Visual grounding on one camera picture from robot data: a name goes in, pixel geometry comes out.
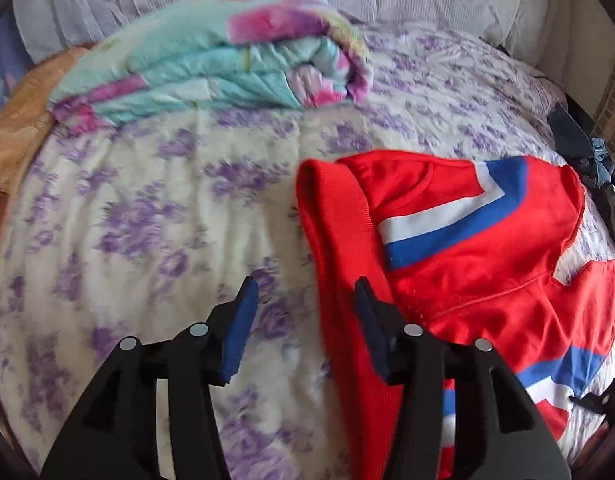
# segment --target metal pin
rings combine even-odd
[[[423,334],[423,328],[416,323],[408,323],[403,327],[403,332],[405,332],[408,336],[418,337]]]
[[[474,346],[481,352],[489,352],[492,349],[492,343],[484,337],[479,337],[476,341],[474,341]]]
[[[132,350],[136,348],[136,343],[137,341],[135,337],[123,338],[120,342],[120,349],[121,350]]]
[[[205,323],[194,323],[190,326],[190,334],[194,337],[206,335],[207,332],[209,332],[209,326]]]

